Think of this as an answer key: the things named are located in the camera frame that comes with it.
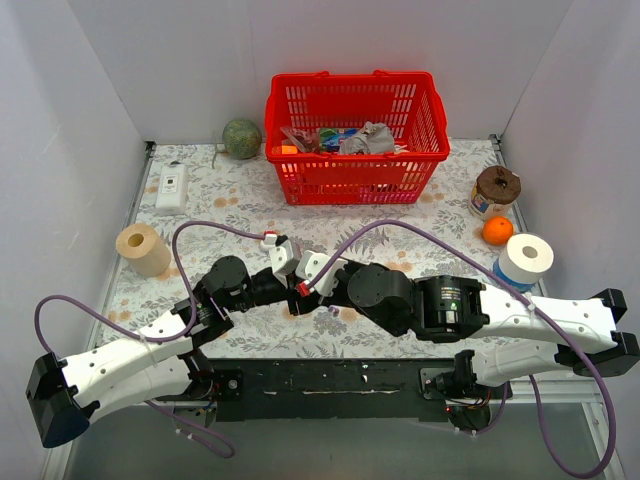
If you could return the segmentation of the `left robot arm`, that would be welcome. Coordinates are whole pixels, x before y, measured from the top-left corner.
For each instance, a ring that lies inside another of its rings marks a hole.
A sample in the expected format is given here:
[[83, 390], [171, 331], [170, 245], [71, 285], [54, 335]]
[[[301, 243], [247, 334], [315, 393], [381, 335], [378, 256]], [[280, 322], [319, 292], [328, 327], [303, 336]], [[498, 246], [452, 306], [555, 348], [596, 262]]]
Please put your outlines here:
[[138, 332], [81, 354], [47, 352], [26, 389], [43, 447], [71, 442], [123, 408], [165, 397], [217, 403], [242, 397], [239, 369], [219, 370], [203, 345], [228, 332], [232, 312], [299, 298], [298, 259], [274, 250], [270, 267], [251, 275], [235, 256], [217, 260], [192, 290]]

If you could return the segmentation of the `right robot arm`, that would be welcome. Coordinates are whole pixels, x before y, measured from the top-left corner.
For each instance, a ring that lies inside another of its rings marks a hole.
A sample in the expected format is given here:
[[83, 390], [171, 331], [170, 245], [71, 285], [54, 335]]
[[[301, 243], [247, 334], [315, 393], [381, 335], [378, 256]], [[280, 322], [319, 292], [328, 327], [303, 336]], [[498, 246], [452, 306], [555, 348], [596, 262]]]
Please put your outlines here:
[[295, 275], [302, 297], [350, 307], [395, 337], [413, 332], [434, 344], [514, 339], [491, 352], [461, 351], [451, 370], [424, 382], [424, 391], [448, 399], [483, 397], [514, 378], [549, 371], [616, 377], [639, 361], [636, 337], [616, 328], [626, 310], [618, 290], [588, 300], [533, 296], [519, 302], [473, 279], [410, 279], [378, 264], [340, 259], [330, 265], [322, 254], [301, 260]]

